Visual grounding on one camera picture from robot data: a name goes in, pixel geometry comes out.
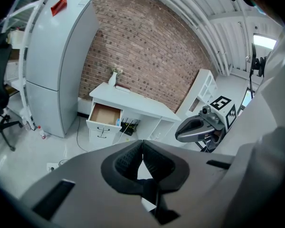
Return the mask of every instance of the red brick wall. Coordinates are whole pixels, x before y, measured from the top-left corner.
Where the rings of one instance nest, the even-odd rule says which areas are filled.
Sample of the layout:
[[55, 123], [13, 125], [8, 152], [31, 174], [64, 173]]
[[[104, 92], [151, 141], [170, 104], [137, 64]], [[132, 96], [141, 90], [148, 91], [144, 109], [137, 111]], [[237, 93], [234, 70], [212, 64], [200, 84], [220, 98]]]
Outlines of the red brick wall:
[[100, 29], [90, 47], [79, 96], [123, 67], [118, 83], [176, 111], [200, 68], [217, 72], [187, 24], [158, 0], [94, 0]]

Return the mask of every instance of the refrigerator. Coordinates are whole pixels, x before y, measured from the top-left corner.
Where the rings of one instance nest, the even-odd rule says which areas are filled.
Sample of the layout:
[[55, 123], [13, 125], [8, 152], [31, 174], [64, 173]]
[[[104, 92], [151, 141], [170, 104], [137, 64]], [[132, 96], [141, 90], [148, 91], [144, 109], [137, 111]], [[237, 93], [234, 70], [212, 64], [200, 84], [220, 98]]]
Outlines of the refrigerator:
[[26, 88], [36, 126], [65, 137], [77, 116], [86, 55], [99, 23], [92, 0], [67, 0], [55, 16], [48, 0], [38, 16], [27, 52]]

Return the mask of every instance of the white vase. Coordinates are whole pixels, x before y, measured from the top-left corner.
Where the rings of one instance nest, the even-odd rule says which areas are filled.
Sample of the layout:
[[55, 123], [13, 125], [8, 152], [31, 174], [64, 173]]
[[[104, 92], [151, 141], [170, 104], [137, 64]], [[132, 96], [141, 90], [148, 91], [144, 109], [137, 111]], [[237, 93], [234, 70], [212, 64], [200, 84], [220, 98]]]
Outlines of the white vase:
[[116, 84], [116, 75], [117, 75], [117, 73], [113, 72], [113, 75], [110, 77], [110, 79], [109, 79], [109, 85], [110, 86], [114, 86]]

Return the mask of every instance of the drawer handle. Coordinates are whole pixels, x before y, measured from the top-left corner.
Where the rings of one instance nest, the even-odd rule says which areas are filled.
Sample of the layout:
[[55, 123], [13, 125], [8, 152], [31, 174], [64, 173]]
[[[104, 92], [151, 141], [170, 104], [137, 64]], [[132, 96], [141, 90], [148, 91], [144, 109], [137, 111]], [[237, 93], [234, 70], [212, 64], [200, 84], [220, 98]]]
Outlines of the drawer handle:
[[102, 131], [110, 131], [110, 129], [108, 129], [108, 130], [105, 130], [105, 128], [103, 128], [103, 129], [100, 129], [99, 127], [97, 127], [97, 129], [99, 129], [99, 130], [102, 130]]

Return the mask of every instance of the drawer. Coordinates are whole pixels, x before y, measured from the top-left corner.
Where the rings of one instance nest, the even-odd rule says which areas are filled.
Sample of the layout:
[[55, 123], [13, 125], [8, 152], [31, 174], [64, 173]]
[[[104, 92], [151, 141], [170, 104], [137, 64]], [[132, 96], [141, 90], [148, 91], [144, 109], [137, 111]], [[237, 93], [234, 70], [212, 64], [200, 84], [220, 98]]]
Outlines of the drawer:
[[98, 132], [90, 129], [89, 141], [93, 148], [105, 148], [113, 144], [115, 133]]
[[122, 113], [121, 109], [93, 102], [92, 111], [86, 124], [91, 130], [116, 134], [121, 130]]

